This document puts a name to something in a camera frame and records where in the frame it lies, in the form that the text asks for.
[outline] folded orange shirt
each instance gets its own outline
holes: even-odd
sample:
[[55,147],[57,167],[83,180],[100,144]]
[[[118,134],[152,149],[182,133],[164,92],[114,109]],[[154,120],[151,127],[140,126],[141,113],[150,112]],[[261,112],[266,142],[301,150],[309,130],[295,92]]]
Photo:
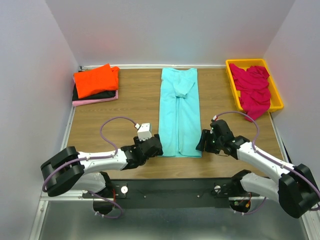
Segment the folded orange shirt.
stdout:
[[117,66],[110,67],[109,63],[90,71],[76,72],[73,74],[78,97],[80,99],[104,91],[118,90]]

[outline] wooden table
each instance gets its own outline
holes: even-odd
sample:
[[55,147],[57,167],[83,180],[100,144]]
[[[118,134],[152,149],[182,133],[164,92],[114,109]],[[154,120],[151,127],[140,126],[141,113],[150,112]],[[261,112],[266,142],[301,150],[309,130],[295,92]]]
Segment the wooden table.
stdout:
[[[112,151],[113,147],[101,139],[99,129],[106,120],[116,116],[127,116],[140,124],[151,123],[153,134],[158,133],[161,72],[161,69],[120,70],[119,99],[76,107],[68,146],[82,152]],[[225,68],[198,69],[198,87],[202,129],[210,127],[214,115],[236,110]],[[235,136],[254,138],[255,126],[241,115],[228,114],[222,118]],[[260,136],[256,145],[282,159],[269,114],[265,113],[257,123]],[[105,126],[103,134],[121,147],[134,144],[137,131],[131,122],[117,119]],[[264,176],[245,162],[206,152],[202,158],[155,157],[136,169],[108,173],[112,179],[217,178],[232,177],[243,169]]]

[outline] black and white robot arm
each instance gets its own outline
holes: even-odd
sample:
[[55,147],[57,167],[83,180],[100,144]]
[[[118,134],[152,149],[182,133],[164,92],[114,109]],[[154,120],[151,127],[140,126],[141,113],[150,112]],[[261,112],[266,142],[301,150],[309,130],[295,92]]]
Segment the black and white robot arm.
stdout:
[[149,158],[162,155],[160,137],[158,134],[152,136],[151,124],[143,123],[136,128],[134,144],[114,151],[87,153],[76,151],[74,146],[63,149],[41,165],[42,190],[50,197],[69,190],[98,193],[108,188],[109,177],[102,171],[135,169]]
[[315,191],[319,190],[307,166],[284,162],[259,149],[247,138],[234,137],[224,120],[214,117],[210,127],[211,130],[202,131],[197,150],[214,154],[223,151],[226,155],[249,163],[268,176],[261,177],[243,170],[232,178],[231,187],[234,192],[256,193],[279,202],[284,211],[294,218],[299,218],[319,202],[319,194]]

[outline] yellow plastic bin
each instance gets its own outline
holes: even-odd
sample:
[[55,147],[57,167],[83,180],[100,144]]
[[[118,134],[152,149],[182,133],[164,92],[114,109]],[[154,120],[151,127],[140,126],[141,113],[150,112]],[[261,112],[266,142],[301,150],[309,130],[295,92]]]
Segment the yellow plastic bin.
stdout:
[[[266,61],[263,59],[228,59],[225,61],[226,64],[226,74],[228,75],[229,81],[230,81],[230,87],[232,91],[232,95],[235,101],[235,106],[238,109],[238,111],[243,112],[244,109],[240,105],[239,97],[241,97],[240,91],[236,90],[236,85],[234,78],[232,77],[231,70],[229,67],[229,64],[235,64],[238,68],[247,70],[251,66],[262,66],[265,67],[266,70],[269,72],[268,66],[266,64]],[[283,109],[284,104],[281,100],[281,97],[279,95],[279,92],[276,88],[275,82],[272,79],[272,76],[270,75],[268,77],[269,82],[269,91],[271,93],[271,99],[270,99],[270,108],[268,112],[275,112],[277,110]]]

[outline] turquoise fabric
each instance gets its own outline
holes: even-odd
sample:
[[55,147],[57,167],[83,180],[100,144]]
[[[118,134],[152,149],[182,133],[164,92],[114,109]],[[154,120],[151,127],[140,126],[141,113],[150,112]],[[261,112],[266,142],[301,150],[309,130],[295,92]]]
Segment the turquoise fabric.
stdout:
[[161,76],[159,135],[164,157],[200,158],[201,137],[196,68],[164,68]]

